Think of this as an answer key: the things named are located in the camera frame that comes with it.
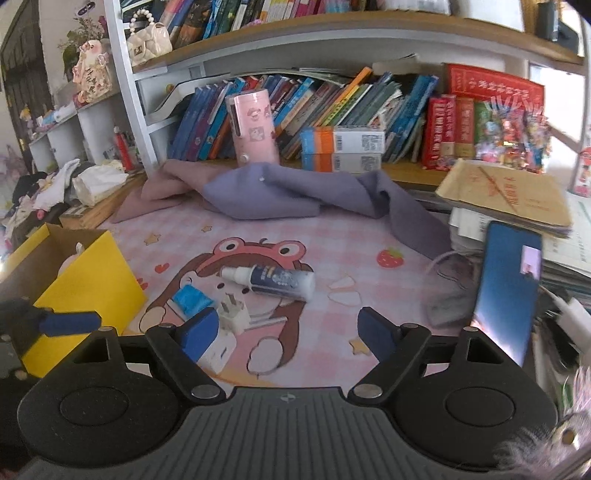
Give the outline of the blue plastic packet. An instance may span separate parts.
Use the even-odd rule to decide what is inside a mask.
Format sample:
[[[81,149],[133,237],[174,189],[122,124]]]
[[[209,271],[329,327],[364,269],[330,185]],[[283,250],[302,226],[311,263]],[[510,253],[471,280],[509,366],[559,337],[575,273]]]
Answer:
[[[167,304],[179,318],[187,321],[202,310],[212,307],[214,300],[187,284],[177,290]]]

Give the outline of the white power plug adapter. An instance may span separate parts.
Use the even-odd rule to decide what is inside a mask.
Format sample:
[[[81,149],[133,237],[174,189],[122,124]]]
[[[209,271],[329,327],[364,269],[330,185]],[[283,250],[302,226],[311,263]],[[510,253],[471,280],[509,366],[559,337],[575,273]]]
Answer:
[[[226,293],[219,302],[216,313],[218,316],[217,335],[201,355],[197,365],[201,369],[219,374],[228,365],[238,344],[238,336],[249,328],[250,315],[242,298],[229,293]]]

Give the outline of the blue spray bottle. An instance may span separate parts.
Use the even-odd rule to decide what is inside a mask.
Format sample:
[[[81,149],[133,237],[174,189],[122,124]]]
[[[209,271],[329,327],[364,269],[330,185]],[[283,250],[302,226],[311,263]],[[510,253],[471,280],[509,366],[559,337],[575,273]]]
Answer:
[[[259,265],[223,267],[221,277],[256,294],[304,302],[311,301],[315,294],[315,274],[311,271]]]

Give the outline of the pink plush pig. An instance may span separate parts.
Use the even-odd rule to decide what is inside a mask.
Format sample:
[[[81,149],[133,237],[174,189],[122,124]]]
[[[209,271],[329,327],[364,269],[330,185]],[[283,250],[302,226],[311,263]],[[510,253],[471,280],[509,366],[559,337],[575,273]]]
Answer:
[[[59,267],[58,276],[62,275],[68,269],[68,267],[84,253],[84,251],[84,245],[81,242],[77,242],[75,245],[75,252],[68,256]]]

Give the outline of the yellow cardboard box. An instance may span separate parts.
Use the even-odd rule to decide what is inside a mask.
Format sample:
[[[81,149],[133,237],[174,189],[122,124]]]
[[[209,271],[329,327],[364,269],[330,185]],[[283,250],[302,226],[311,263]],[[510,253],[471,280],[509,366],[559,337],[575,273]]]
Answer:
[[[84,253],[58,276],[81,242]],[[26,297],[57,313],[94,311],[121,334],[147,297],[107,230],[69,230],[45,224],[3,263],[1,298]]]

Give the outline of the pink checkered tablecloth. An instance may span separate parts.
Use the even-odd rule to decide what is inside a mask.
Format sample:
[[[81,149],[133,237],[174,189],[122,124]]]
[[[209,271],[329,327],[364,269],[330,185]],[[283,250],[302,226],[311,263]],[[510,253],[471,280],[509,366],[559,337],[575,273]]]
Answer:
[[[363,308],[443,335],[479,322],[479,251],[425,257],[385,219],[329,209],[246,222],[187,201],[106,226],[147,297],[128,332],[211,309],[205,346],[189,336],[186,348],[229,388],[351,388],[376,362],[358,330]]]

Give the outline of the black smartphone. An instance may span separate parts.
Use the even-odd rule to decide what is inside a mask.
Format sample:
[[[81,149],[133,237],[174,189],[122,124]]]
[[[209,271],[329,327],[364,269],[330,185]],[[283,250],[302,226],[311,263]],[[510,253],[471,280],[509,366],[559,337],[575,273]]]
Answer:
[[[540,234],[491,222],[471,325],[522,365],[530,342],[542,274]]]

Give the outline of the pile of clothes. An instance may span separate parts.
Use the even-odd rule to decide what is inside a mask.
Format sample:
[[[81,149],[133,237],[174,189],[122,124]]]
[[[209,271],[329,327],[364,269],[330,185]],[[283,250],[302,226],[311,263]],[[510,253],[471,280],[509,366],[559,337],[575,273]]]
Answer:
[[[44,223],[60,224],[60,216],[81,204],[73,180],[93,167],[89,161],[78,160],[64,173],[38,172],[22,176],[16,183],[9,209],[1,211],[1,246],[14,251],[31,232]]]

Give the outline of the white tissue pack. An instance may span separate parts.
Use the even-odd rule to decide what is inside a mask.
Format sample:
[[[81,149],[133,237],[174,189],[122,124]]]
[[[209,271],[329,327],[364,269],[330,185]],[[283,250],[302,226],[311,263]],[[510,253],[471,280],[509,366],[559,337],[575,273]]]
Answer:
[[[122,163],[111,160],[85,169],[72,180],[72,184],[77,199],[85,206],[94,207],[120,189],[127,178]]]

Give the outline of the purple cloth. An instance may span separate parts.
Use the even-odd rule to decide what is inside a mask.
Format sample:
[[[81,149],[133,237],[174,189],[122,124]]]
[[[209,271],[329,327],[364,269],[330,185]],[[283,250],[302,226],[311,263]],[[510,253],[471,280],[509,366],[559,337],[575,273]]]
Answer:
[[[449,227],[382,170],[355,176],[270,163],[229,168],[168,160],[127,195],[110,221],[171,208],[186,195],[200,197],[205,208],[235,220],[315,217],[325,207],[387,217],[394,238],[416,252],[435,259],[452,250]]]

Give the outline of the brown paper envelope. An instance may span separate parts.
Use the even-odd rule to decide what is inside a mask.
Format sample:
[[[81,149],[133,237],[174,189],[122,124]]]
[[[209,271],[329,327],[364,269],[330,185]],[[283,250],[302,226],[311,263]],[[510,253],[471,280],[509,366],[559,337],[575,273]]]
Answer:
[[[546,174],[459,160],[436,190],[451,205],[566,238],[573,226],[566,194]]]

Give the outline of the orange white boxes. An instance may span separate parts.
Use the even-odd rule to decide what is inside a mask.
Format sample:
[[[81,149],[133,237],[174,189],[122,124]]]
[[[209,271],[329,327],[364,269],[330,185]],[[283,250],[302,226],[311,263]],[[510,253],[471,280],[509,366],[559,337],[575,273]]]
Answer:
[[[307,127],[301,131],[304,170],[360,175],[382,168],[386,134],[377,127]]]

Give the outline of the red thick dictionary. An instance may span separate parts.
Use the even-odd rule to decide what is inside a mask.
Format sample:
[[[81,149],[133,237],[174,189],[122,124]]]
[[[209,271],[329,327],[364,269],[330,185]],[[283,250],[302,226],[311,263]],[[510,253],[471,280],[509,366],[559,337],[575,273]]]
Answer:
[[[449,171],[460,159],[540,172],[549,153],[545,87],[525,78],[457,63],[430,99],[422,165]]]

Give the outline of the white quilted handbag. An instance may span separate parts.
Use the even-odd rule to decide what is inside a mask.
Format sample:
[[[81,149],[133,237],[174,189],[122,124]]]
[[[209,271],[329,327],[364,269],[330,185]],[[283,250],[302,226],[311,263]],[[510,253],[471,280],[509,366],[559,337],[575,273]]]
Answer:
[[[167,27],[155,22],[151,12],[145,8],[134,12],[129,22],[129,32],[127,49],[133,67],[172,51]]]

